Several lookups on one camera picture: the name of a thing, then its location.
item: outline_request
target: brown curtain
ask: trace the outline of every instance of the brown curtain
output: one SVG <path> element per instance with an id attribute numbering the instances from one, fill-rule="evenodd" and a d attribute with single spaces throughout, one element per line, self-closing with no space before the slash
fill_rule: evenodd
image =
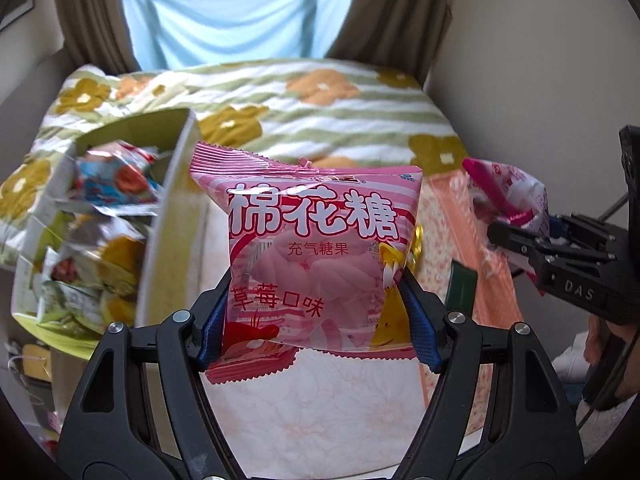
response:
<path id="1" fill-rule="evenodd" d="M 423 84 L 450 21 L 450 0 L 353 0 L 327 57 L 389 66 Z"/>
<path id="2" fill-rule="evenodd" d="M 109 74 L 140 69 L 120 0 L 56 0 L 56 7 L 66 49 L 77 65 L 92 63 Z"/>

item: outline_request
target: light blue curtain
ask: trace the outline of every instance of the light blue curtain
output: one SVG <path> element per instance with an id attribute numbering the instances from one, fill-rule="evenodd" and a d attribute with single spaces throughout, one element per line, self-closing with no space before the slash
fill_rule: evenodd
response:
<path id="1" fill-rule="evenodd" d="M 142 70 L 323 57 L 351 0 L 122 0 Z"/>

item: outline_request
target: cartoon chick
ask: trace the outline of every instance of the cartoon chick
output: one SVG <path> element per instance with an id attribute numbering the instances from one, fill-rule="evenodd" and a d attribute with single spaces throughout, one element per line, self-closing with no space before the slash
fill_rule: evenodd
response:
<path id="1" fill-rule="evenodd" d="M 409 317 L 394 282 L 394 275 L 404 262 L 404 256 L 400 251 L 384 242 L 379 245 L 378 251 L 380 259 L 385 265 L 382 282 L 386 298 L 376 325 L 376 331 L 371 339 L 371 346 L 381 347 L 391 343 L 405 345 L 411 341 Z"/>

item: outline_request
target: bed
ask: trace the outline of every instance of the bed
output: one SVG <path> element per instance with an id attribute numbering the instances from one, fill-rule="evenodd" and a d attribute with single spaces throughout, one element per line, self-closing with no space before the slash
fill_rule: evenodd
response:
<path id="1" fill-rule="evenodd" d="M 204 140 L 284 162 L 420 166 L 426 179 L 418 213 L 425 229 L 418 280 L 444 298 L 450 262 L 457 259 L 479 273 L 476 320 L 508 327 L 520 319 L 508 268 L 484 248 L 470 211 L 466 177 L 456 171 L 466 152 L 449 121 L 411 76 L 329 59 L 123 76 L 107 76 L 94 66 L 75 70 L 23 165 L 0 188 L 0 263 L 11 268 L 20 258 L 30 215 L 70 143 L 120 118 L 176 107 L 196 113 Z M 215 286 L 228 266 L 224 232 L 226 217 L 211 203 L 199 290 Z M 490 376 L 490 368 L 483 368 L 468 434 L 482 427 Z M 245 473 L 287 480 L 391 471 L 414 436 L 435 381 L 417 360 L 354 360 L 305 350 L 284 372 L 204 383 Z"/>

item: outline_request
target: curtain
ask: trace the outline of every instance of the curtain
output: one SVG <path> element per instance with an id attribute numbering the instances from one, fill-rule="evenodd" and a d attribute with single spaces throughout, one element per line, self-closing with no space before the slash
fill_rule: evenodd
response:
<path id="1" fill-rule="evenodd" d="M 450 0 L 353 0 L 327 57 L 397 68 L 423 84 L 450 20 Z"/>
<path id="2" fill-rule="evenodd" d="M 92 63 L 111 74 L 140 68 L 120 0 L 56 0 L 56 7 L 66 49 L 78 66 Z"/>
<path id="3" fill-rule="evenodd" d="M 322 57 L 351 0 L 122 0 L 144 70 Z"/>

